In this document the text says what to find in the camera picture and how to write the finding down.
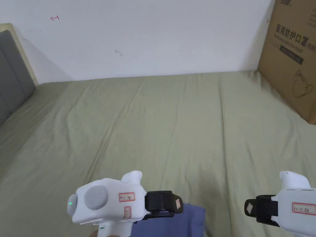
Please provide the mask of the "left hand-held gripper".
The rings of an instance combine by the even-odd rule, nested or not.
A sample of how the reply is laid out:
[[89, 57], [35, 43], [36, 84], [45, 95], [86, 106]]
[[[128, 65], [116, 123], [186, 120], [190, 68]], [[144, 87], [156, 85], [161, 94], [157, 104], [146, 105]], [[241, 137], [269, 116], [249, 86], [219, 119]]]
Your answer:
[[134, 170], [121, 180], [104, 178], [83, 185], [68, 198], [67, 213], [73, 223], [97, 225], [98, 237], [129, 237], [133, 224], [155, 210], [150, 202], [161, 203], [163, 217], [183, 213], [180, 196], [172, 191], [147, 192], [141, 180], [142, 172]]

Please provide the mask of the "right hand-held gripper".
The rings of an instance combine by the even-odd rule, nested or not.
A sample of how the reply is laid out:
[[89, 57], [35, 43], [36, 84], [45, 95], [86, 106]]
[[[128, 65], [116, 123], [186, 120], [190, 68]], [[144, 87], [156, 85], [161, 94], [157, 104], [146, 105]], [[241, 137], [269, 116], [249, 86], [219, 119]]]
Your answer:
[[275, 196], [247, 199], [244, 212], [258, 223], [280, 227], [296, 237], [316, 236], [316, 190], [298, 173], [281, 171], [282, 188]]

